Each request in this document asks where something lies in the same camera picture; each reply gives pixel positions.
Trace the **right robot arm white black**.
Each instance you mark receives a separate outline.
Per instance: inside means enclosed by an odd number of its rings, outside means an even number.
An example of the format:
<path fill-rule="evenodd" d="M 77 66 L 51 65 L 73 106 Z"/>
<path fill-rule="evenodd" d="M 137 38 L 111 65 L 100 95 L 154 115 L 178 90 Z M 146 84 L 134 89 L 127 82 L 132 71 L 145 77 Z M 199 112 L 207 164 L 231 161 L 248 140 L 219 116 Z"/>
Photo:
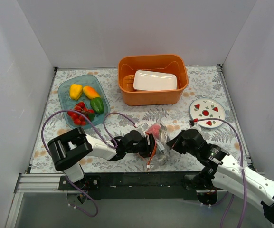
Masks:
<path fill-rule="evenodd" d="M 191 154 L 204 166 L 198 174 L 203 188 L 228 191 L 258 208 L 274 224 L 274 181 L 241 166 L 225 149 L 207 143 L 196 129 L 181 131 L 167 146 L 180 154 Z"/>

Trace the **yellow fake bell pepper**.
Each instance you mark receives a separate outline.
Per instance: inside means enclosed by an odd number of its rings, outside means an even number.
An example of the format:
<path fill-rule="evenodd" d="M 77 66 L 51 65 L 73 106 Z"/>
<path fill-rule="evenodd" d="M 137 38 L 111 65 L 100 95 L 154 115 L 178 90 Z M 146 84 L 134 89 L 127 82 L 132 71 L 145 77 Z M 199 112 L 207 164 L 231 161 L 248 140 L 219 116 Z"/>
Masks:
<path fill-rule="evenodd" d="M 78 100 L 83 93 L 83 87 L 80 84 L 72 84 L 70 87 L 69 95 L 73 100 Z"/>

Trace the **clear zip top bag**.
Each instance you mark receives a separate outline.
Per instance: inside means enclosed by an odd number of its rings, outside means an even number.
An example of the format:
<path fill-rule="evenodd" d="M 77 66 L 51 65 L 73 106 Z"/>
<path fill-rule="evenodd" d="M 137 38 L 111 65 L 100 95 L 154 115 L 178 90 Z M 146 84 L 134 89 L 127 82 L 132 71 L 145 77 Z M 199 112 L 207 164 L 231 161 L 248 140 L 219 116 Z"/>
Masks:
<path fill-rule="evenodd" d="M 167 146 L 170 140 L 169 131 L 162 121 L 157 121 L 147 129 L 146 133 L 152 134 L 156 142 L 154 155 L 150 156 L 146 165 L 147 170 L 152 171 L 165 165 L 170 158 L 170 148 Z"/>

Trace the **orange yellow fake mango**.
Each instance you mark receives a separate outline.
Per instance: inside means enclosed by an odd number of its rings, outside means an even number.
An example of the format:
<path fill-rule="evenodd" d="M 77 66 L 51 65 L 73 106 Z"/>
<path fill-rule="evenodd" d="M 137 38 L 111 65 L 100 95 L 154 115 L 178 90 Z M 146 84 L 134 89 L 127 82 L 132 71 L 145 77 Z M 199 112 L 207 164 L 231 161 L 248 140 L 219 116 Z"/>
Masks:
<path fill-rule="evenodd" d="M 90 100 L 93 100 L 97 97 L 100 97 L 100 95 L 97 93 L 97 91 L 90 87 L 90 86 L 84 86 L 83 87 L 83 93 L 88 97 Z"/>

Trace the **green fake bell pepper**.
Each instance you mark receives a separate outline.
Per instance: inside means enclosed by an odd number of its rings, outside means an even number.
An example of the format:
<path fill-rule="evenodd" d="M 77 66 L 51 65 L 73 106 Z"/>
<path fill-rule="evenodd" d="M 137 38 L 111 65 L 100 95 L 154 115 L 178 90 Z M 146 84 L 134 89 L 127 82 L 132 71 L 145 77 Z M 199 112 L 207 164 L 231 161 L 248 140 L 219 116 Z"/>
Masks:
<path fill-rule="evenodd" d="M 90 106 L 96 114 L 102 114 L 104 112 L 103 101 L 100 97 L 96 97 L 90 101 Z"/>

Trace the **red fake strawberries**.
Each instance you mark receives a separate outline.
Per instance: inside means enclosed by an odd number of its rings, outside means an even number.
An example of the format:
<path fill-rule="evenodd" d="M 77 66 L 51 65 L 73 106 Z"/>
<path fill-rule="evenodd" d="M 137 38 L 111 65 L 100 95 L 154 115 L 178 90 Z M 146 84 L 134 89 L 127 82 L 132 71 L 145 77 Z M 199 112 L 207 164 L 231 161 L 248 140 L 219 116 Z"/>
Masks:
<path fill-rule="evenodd" d="M 74 107 L 75 112 L 72 110 L 67 112 L 67 115 L 73 120 L 74 125 L 76 126 L 85 126 L 87 121 L 84 116 L 89 120 L 93 121 L 95 118 L 95 112 L 93 109 L 88 109 L 86 104 L 81 101 L 78 102 Z"/>

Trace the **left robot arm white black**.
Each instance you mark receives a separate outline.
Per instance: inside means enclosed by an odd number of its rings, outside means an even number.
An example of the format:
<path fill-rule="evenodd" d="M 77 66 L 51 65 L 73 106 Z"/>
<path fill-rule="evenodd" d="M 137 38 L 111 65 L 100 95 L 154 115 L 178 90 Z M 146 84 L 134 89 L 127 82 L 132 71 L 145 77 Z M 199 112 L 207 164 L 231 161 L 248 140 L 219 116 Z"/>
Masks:
<path fill-rule="evenodd" d="M 153 134 L 146 133 L 141 127 L 131 130 L 125 136 L 115 137 L 112 147 L 103 141 L 87 135 L 83 128 L 75 128 L 48 142 L 48 149 L 55 169 L 69 178 L 75 190 L 81 190 L 86 179 L 78 164 L 85 156 L 118 161 L 128 153 L 138 153 L 144 158 L 151 157 L 157 147 Z"/>

